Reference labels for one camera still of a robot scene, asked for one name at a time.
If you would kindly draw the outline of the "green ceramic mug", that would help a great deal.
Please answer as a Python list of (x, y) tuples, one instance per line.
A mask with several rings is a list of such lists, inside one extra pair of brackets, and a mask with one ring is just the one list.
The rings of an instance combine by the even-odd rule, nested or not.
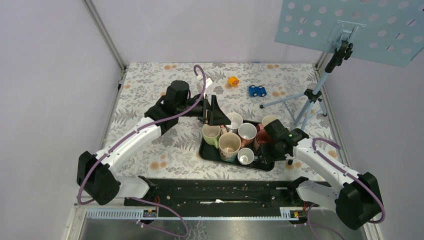
[(208, 145), (219, 148), (219, 138), (221, 136), (221, 127), (219, 125), (204, 124), (202, 127), (202, 136)]

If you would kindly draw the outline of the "blue white ceramic mug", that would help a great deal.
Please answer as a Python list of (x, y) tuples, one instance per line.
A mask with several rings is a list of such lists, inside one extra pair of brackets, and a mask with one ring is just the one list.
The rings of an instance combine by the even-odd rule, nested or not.
[(226, 114), (226, 117), (231, 121), (231, 123), (228, 125), (225, 125), (224, 127), (229, 133), (237, 134), (240, 125), (243, 124), (242, 116), (236, 112), (230, 112)]

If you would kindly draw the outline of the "beige teal ceramic mug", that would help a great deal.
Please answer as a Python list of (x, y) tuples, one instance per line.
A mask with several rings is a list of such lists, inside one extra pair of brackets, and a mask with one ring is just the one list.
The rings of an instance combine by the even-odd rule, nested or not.
[(220, 158), (224, 162), (232, 162), (236, 159), (239, 150), (241, 149), (242, 141), (235, 133), (224, 133), (218, 140), (218, 149)]

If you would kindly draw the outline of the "yellow ceramic mug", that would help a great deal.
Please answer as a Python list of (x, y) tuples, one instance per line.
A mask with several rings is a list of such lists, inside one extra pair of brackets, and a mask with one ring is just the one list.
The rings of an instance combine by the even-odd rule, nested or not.
[(271, 123), (271, 122), (273, 122), (273, 121), (275, 121), (275, 120), (277, 120), (278, 118), (276, 117), (276, 116), (274, 116), (274, 115), (267, 115), (267, 116), (265, 116), (263, 119), (262, 119), (262, 121), (261, 121), (261, 123), (262, 123), (262, 125), (265, 127), (266, 125), (268, 125), (269, 123)]

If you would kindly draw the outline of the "brown ceramic mug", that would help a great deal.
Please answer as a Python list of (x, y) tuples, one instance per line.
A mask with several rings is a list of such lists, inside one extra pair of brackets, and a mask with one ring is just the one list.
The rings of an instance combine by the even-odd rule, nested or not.
[(255, 125), (248, 122), (242, 123), (237, 131), (241, 140), (241, 148), (245, 148), (252, 144), (257, 136), (257, 132)]

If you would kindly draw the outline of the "grey ceramic mug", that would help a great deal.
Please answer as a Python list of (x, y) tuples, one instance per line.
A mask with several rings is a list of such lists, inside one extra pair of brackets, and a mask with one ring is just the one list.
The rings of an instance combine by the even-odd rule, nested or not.
[(255, 156), (253, 150), (248, 147), (241, 148), (237, 153), (237, 160), (243, 166), (252, 164), (257, 159), (258, 157)]

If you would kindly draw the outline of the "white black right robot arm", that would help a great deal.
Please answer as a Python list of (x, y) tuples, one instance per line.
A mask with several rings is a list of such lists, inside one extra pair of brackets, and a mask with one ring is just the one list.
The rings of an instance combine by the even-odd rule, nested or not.
[(366, 223), (379, 224), (386, 210), (378, 180), (369, 172), (360, 174), (340, 163), (317, 146), (321, 137), (311, 138), (299, 128), (288, 130), (275, 119), (260, 124), (270, 142), (260, 146), (265, 162), (286, 160), (291, 156), (311, 167), (328, 183), (317, 184), (307, 177), (298, 177), (288, 185), (287, 201), (293, 206), (310, 202), (336, 213), (345, 226), (358, 230)]

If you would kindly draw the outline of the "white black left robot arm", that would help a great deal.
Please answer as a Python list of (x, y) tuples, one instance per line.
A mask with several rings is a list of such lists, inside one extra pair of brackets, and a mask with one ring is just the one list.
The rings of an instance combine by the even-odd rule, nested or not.
[(116, 197), (136, 198), (144, 206), (152, 204), (155, 192), (145, 180), (118, 175), (123, 164), (174, 127), (180, 117), (196, 117), (210, 126), (228, 125), (231, 122), (220, 109), (215, 95), (208, 100), (203, 92), (194, 97), (190, 93), (187, 82), (173, 81), (165, 95), (126, 134), (96, 153), (82, 153), (78, 158), (76, 179), (80, 186), (78, 203), (85, 204), (81, 194), (86, 192), (92, 201), (101, 206)]

